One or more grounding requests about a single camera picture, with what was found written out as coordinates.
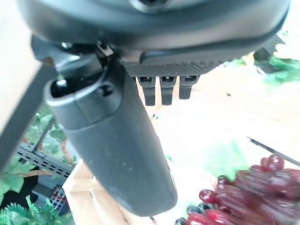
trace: green leaf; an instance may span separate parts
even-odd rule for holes
[[[29,138],[31,143],[37,143],[41,136],[42,131],[36,126],[30,126],[29,131],[25,134],[25,137]]]
[[[59,218],[57,218],[54,222],[54,225],[68,225],[72,219],[72,213],[67,213]]]
[[[270,64],[278,70],[293,70],[300,69],[300,62],[297,60],[279,59],[275,56],[271,56]]]
[[[15,174],[7,174],[4,177],[4,182],[10,186],[12,191],[19,193],[23,186],[24,178]]]
[[[40,121],[40,123],[41,123],[41,128],[42,129],[45,129],[46,128],[46,126],[49,124],[49,122],[50,122],[50,120],[53,118],[53,116],[50,114],[50,115],[46,115],[46,116],[44,116],[42,119],[41,119],[41,121]]]
[[[215,177],[224,175],[230,180],[235,179],[238,170],[249,168],[245,156],[241,153],[235,141],[216,143],[212,149],[205,152],[203,164]]]
[[[25,225],[30,221],[29,218],[13,211],[7,211],[7,218],[10,225]]]
[[[50,132],[50,136],[55,138],[58,142],[63,142],[66,139],[66,136],[60,130],[53,130]]]
[[[0,180],[0,195],[4,195],[9,190],[10,190],[10,186],[4,181],[4,179]]]
[[[30,195],[26,196],[26,201],[27,201],[28,207],[29,207],[29,209],[31,209],[31,211],[38,212],[37,207],[30,200]]]
[[[0,210],[0,225],[8,225],[8,218],[6,212],[1,209]]]
[[[45,144],[43,145],[43,151],[46,154],[55,155],[59,152],[59,146],[55,144]]]
[[[8,173],[26,173],[35,168],[35,165],[30,164],[29,162],[19,162],[19,157],[16,157],[7,167]]]

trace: black plastic housing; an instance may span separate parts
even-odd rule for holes
[[[55,81],[45,99],[85,163],[127,210],[153,216],[177,192],[160,141],[133,79],[113,60],[92,85],[62,96]]]

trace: artificial plant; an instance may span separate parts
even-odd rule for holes
[[[0,225],[67,225],[71,219],[71,213],[60,216],[46,199],[44,206],[37,207],[26,197],[29,209],[19,204],[11,203],[0,211]]]
[[[20,157],[14,156],[6,170],[0,172],[0,204],[7,191],[11,190],[17,193],[21,191],[25,177],[51,175],[50,172],[44,170],[32,171],[36,166],[29,162],[22,163],[20,159]]]
[[[272,85],[281,85],[285,82],[300,81],[300,61],[293,59],[282,59],[271,56],[269,63],[277,72],[268,74],[265,81]]]

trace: plastic fern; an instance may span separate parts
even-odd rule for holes
[[[7,225],[8,218],[4,210],[0,210],[0,225]]]
[[[35,204],[33,204],[30,200],[30,195],[26,196],[26,201],[27,201],[27,204],[28,204],[28,207],[31,211],[33,212],[36,212],[38,213],[38,209],[37,207],[35,206]]]
[[[21,216],[28,218],[28,211],[24,207],[19,204],[11,203],[5,209],[6,212],[16,212],[19,213]]]

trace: wooden surface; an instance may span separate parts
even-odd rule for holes
[[[122,208],[94,178],[82,159],[63,185],[76,225],[152,225]]]
[[[0,0],[0,134],[40,65],[30,35],[16,1]]]

